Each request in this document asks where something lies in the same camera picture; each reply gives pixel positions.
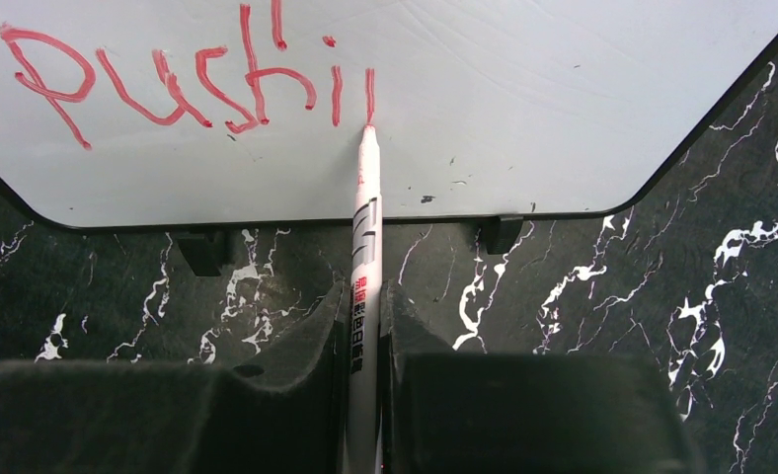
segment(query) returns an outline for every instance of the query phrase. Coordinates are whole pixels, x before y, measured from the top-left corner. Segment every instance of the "red word push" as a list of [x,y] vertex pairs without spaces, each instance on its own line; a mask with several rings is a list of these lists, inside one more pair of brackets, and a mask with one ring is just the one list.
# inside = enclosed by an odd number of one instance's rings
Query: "red word push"
[[[275,47],[280,51],[285,51],[287,50],[287,43],[284,41],[281,27],[281,0],[272,0],[271,13],[272,41],[275,44]],[[286,67],[259,67],[258,59],[255,50],[253,49],[252,33],[250,29],[251,14],[252,11],[249,5],[240,5],[241,40],[247,58],[248,70],[244,78],[255,99],[254,115],[247,108],[230,99],[212,83],[211,79],[208,77],[208,61],[224,56],[228,51],[227,47],[218,46],[204,48],[194,54],[194,66],[197,73],[197,80],[203,88],[209,94],[240,114],[243,118],[243,122],[241,123],[236,123],[232,120],[227,120],[225,122],[226,128],[232,133],[242,133],[253,129],[256,126],[270,123],[265,108],[264,90],[261,86],[261,79],[264,77],[282,75],[297,81],[305,90],[305,109],[308,111],[313,110],[317,101],[316,88],[303,74]],[[73,47],[60,39],[53,38],[43,33],[14,28],[8,24],[3,24],[0,28],[0,38],[8,45],[14,58],[17,59],[17,62],[19,62],[26,71],[25,73],[16,72],[14,74],[17,81],[28,89],[44,96],[72,131],[72,135],[78,143],[80,143],[84,149],[91,150],[92,145],[84,138],[78,125],[75,124],[75,121],[63,109],[60,103],[79,103],[87,99],[87,96],[89,96],[90,91],[96,84],[96,71],[92,64],[90,64],[90,62]],[[72,93],[65,93],[46,87],[38,71],[23,54],[23,50],[18,45],[18,40],[35,40],[43,42],[60,50],[75,61],[84,72],[84,80],[81,82],[81,86],[78,90]],[[322,41],[329,47],[334,47],[336,45],[336,41],[332,37],[323,37]],[[116,89],[118,97],[122,102],[142,114],[146,119],[149,119],[158,125],[173,125],[177,120],[188,113],[201,126],[212,127],[211,121],[206,118],[200,110],[186,100],[177,76],[171,72],[164,51],[155,49],[152,51],[152,56],[157,77],[159,77],[160,82],[165,86],[168,95],[177,103],[177,108],[165,117],[157,117],[145,109],[145,107],[139,104],[135,99],[130,97],[127,90],[124,88],[121,77],[119,77],[116,69],[110,63],[105,51],[101,48],[96,49],[96,58],[102,69],[104,69],[104,72],[110,78],[111,83],[113,83],[113,87]],[[333,89],[331,92],[331,123],[334,126],[338,126],[340,124],[341,99],[343,92],[343,74],[342,68],[339,65],[331,66],[331,77],[333,81]],[[367,121],[371,122],[372,116],[374,115],[374,69],[371,68],[366,69],[365,94],[366,117]]]

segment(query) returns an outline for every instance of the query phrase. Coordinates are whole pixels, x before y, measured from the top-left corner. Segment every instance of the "black plastic clip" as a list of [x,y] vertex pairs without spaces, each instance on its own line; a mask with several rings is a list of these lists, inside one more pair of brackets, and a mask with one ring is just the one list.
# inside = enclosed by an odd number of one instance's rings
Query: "black plastic clip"
[[173,236],[196,276],[220,277],[220,268],[229,260],[226,232],[182,232]]
[[488,255],[502,255],[517,243],[522,229],[521,215],[498,215],[482,224],[482,242]]

